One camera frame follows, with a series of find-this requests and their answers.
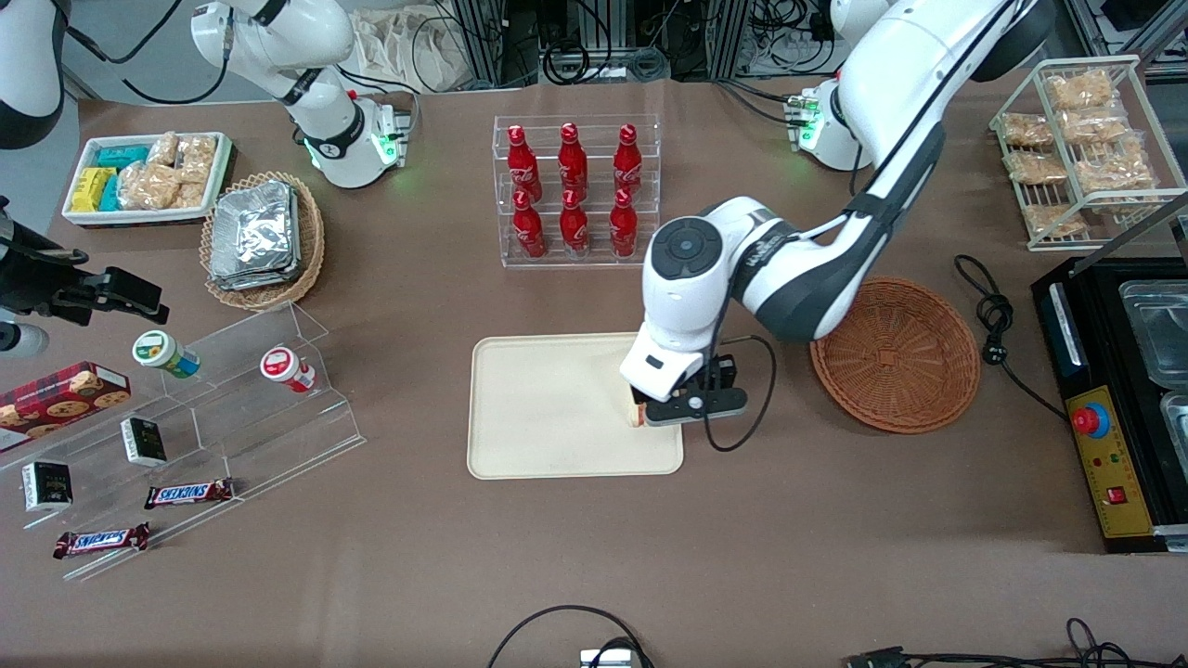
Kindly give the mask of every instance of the coca-cola bottle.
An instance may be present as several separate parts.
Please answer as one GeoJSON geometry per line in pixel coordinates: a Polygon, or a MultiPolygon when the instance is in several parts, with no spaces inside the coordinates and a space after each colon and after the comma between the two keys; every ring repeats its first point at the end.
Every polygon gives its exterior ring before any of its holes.
{"type": "Polygon", "coordinates": [[[539,202],[544,190],[541,188],[541,170],[536,166],[536,153],[524,139],[524,128],[513,125],[507,128],[511,149],[507,151],[507,171],[512,172],[512,184],[517,190],[527,193],[532,203],[539,202]]]}
{"type": "Polygon", "coordinates": [[[614,152],[614,189],[626,189],[632,195],[639,190],[639,170],[644,158],[636,146],[636,126],[619,128],[619,149],[614,152]]]}
{"type": "Polygon", "coordinates": [[[620,188],[614,193],[614,208],[611,209],[611,250],[617,258],[630,258],[636,253],[636,228],[639,220],[631,206],[631,193],[620,188]]]}
{"type": "Polygon", "coordinates": [[[561,238],[565,240],[565,254],[575,260],[584,258],[590,252],[590,238],[586,228],[586,212],[582,210],[577,193],[562,193],[561,204],[561,238]]]}
{"type": "Polygon", "coordinates": [[[529,194],[524,190],[517,190],[512,195],[512,204],[516,206],[512,225],[516,226],[516,239],[519,240],[520,247],[531,259],[543,258],[549,252],[549,246],[544,240],[541,214],[532,208],[529,194]]]}
{"type": "Polygon", "coordinates": [[[586,168],[586,150],[577,141],[577,126],[571,122],[561,126],[557,166],[561,170],[562,190],[573,190],[579,202],[584,201],[589,189],[589,170],[586,168]]]}

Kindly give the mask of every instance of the teal package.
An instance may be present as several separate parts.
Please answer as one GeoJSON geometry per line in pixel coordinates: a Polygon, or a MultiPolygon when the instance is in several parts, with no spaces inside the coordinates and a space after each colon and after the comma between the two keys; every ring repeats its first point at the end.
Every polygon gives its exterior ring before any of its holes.
{"type": "Polygon", "coordinates": [[[107,179],[107,185],[103,185],[103,196],[99,201],[99,210],[101,212],[118,212],[120,210],[120,177],[113,176],[107,179]]]}
{"type": "Polygon", "coordinates": [[[108,146],[95,156],[95,166],[124,169],[137,160],[148,159],[148,146],[108,146]]]}

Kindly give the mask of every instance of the wicker basket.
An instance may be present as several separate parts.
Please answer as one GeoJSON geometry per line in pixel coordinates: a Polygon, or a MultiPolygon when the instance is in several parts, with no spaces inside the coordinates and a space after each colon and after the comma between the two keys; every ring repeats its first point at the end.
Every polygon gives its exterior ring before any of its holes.
{"type": "Polygon", "coordinates": [[[824,389],[847,412],[897,434],[949,424],[973,403],[981,378],[961,316],[899,278],[862,283],[846,319],[810,349],[824,389]]]}
{"type": "MultiPolygon", "coordinates": [[[[317,208],[317,202],[296,176],[266,171],[253,174],[247,178],[236,181],[227,188],[227,191],[254,188],[265,181],[276,178],[284,181],[297,190],[297,223],[301,226],[301,257],[305,269],[293,283],[280,285],[265,285],[249,290],[221,290],[211,281],[207,281],[207,291],[214,295],[220,302],[247,310],[265,310],[286,301],[298,301],[309,292],[317,281],[317,275],[322,271],[322,260],[326,257],[326,231],[322,226],[322,212],[317,208]]],[[[198,247],[198,261],[202,269],[210,273],[210,231],[214,226],[214,210],[207,214],[202,223],[202,245],[198,247]]]]}

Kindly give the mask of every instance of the red cookie box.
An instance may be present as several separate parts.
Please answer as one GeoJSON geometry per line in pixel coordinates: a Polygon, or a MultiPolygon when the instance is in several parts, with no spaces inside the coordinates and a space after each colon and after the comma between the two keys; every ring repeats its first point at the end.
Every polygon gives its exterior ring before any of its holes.
{"type": "Polygon", "coordinates": [[[128,377],[80,361],[0,393],[0,452],[119,405],[132,397],[128,377]]]}

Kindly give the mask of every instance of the table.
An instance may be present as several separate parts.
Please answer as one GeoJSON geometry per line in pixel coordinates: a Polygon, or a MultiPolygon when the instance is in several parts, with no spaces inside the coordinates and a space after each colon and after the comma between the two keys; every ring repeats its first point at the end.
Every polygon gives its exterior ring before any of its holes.
{"type": "MultiPolygon", "coordinates": [[[[1029,253],[991,114],[1018,78],[971,84],[946,114],[936,176],[874,275],[916,281],[971,323],[977,295],[952,267],[974,253],[1018,309],[1015,368],[1056,389],[1028,285],[1062,258],[1029,253]]],[[[797,90],[807,80],[779,82],[797,90]]],[[[495,114],[657,112],[669,218],[747,194],[805,227],[848,201],[847,175],[789,151],[783,132],[707,84],[537,86],[429,96],[409,166],[361,190],[320,178],[276,103],[187,108],[83,102],[83,138],[220,130],[236,177],[289,171],[328,227],[302,302],[330,329],[323,352],[368,443],[217,522],[89,582],[59,580],[52,538],[0,508],[2,662],[55,667],[478,666],[526,615],[607,607],[661,666],[820,666],[861,650],[1063,651],[1063,622],[1143,658],[1184,650],[1188,561],[1106,556],[1068,428],[987,368],[969,411],[922,436],[855,422],[826,395],[803,346],[782,346],[771,410],[742,449],[718,454],[685,428],[668,477],[479,481],[466,470],[470,349],[485,336],[625,332],[638,270],[500,266],[491,197],[495,114]]],[[[46,184],[58,187],[58,184],[46,184]]],[[[50,235],[158,282],[170,332],[197,339],[246,314],[206,294],[196,227],[50,235]]],[[[0,367],[12,386],[87,358],[133,368],[146,322],[96,314],[43,322],[39,359],[0,367]]],[[[758,332],[734,307],[729,335],[758,332]]],[[[734,351],[762,392],[760,349],[734,351]]],[[[720,439],[747,418],[721,423],[720,439]]],[[[525,629],[504,666],[571,666],[615,635],[574,615],[525,629]]]]}

